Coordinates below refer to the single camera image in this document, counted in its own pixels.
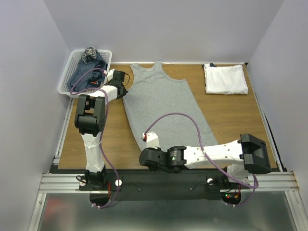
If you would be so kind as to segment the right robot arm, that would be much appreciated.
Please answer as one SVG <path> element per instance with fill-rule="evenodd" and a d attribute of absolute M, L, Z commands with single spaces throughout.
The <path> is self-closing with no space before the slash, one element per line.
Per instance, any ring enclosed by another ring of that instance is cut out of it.
<path fill-rule="evenodd" d="M 222 184 L 232 188 L 252 174 L 271 172 L 266 143 L 251 135 L 242 134 L 238 140 L 204 147 L 173 146 L 163 151 L 158 136 L 152 132 L 145 135 L 145 149 L 139 156 L 139 164 L 150 171 L 162 170 L 169 173 L 184 169 L 195 169 L 212 164 L 223 165 Z"/>

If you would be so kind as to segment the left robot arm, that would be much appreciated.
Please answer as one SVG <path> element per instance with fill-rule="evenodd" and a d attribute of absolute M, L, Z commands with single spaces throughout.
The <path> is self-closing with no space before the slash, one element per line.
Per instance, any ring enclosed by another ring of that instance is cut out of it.
<path fill-rule="evenodd" d="M 107 185 L 105 159 L 102 151 L 102 136 L 106 124 L 109 102 L 127 94 L 124 84 L 129 74 L 112 69 L 104 71 L 105 80 L 100 88 L 92 88 L 93 93 L 79 92 L 75 127 L 78 129 L 86 152 L 86 169 L 84 176 L 77 180 L 85 185 L 91 184 L 101 190 Z"/>

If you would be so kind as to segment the grey tank top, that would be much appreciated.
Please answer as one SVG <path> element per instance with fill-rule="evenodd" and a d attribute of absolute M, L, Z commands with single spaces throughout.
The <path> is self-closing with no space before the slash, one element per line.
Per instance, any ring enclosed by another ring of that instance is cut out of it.
<path fill-rule="evenodd" d="M 204 146 L 218 142 L 212 133 L 196 99 L 185 79 L 176 80 L 163 70 L 160 61 L 150 68 L 132 64 L 133 84 L 123 98 L 130 128 L 138 147 L 146 144 L 142 134 L 160 116 L 169 116 L 158 121 L 150 130 L 159 137 L 164 151 L 173 146 Z"/>

